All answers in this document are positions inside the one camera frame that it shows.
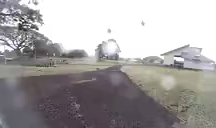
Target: lawn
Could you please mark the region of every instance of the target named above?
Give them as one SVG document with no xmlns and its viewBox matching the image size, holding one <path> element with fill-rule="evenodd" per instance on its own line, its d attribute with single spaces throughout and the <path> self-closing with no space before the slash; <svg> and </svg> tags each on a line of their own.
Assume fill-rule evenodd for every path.
<svg viewBox="0 0 216 128">
<path fill-rule="evenodd" d="M 216 126 L 216 73 L 144 65 L 124 66 L 122 71 L 182 123 L 207 121 L 209 128 Z"/>
<path fill-rule="evenodd" d="M 112 65 L 113 64 L 95 63 L 95 64 L 58 64 L 57 67 L 36 67 L 36 66 L 0 64 L 0 78 L 80 73 L 86 71 L 94 71 L 97 69 L 104 69 Z"/>
</svg>

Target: pole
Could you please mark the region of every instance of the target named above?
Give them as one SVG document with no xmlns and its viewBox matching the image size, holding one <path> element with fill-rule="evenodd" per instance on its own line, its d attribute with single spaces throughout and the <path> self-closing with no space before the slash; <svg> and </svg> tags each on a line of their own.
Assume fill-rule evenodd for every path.
<svg viewBox="0 0 216 128">
<path fill-rule="evenodd" d="M 7 64 L 6 53 L 5 53 L 5 45 L 4 45 L 4 58 L 5 58 L 5 64 Z"/>
<path fill-rule="evenodd" d="M 53 56 L 55 57 L 56 53 L 54 53 Z M 56 59 L 54 59 L 54 65 L 53 66 L 56 66 Z"/>
<path fill-rule="evenodd" d="M 35 59 L 36 59 L 36 48 L 35 48 Z"/>
</svg>

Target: building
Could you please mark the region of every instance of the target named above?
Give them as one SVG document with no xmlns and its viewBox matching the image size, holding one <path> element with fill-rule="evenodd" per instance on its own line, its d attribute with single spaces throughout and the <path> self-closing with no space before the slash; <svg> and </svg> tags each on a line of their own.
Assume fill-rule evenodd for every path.
<svg viewBox="0 0 216 128">
<path fill-rule="evenodd" d="M 213 71 L 215 68 L 215 62 L 203 56 L 201 52 L 202 48 L 185 45 L 183 47 L 163 53 L 161 56 L 164 56 L 164 65 L 180 66 L 187 69 Z M 177 58 L 182 58 L 183 61 L 177 61 Z"/>
</svg>

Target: grass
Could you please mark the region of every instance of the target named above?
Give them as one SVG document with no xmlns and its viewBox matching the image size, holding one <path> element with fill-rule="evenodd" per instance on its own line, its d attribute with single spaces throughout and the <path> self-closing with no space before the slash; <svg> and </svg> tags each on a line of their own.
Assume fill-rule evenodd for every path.
<svg viewBox="0 0 216 128">
<path fill-rule="evenodd" d="M 57 67 L 34 67 L 18 65 L 0 65 L 0 78 L 26 77 L 52 74 L 81 73 L 108 68 L 111 64 L 60 64 Z"/>
<path fill-rule="evenodd" d="M 194 100 L 190 104 L 204 105 L 204 111 L 216 120 L 216 73 L 155 66 L 124 66 L 122 70 L 141 90 L 177 115 L 189 116 L 179 111 L 179 106 L 184 104 L 182 97 L 193 95 Z"/>
</svg>

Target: wet road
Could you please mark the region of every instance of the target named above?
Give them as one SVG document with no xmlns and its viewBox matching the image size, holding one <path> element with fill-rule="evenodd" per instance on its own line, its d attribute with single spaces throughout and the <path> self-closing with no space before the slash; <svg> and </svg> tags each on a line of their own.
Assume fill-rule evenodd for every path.
<svg viewBox="0 0 216 128">
<path fill-rule="evenodd" d="M 0 79 L 0 127 L 171 128 L 177 118 L 119 68 Z"/>
</svg>

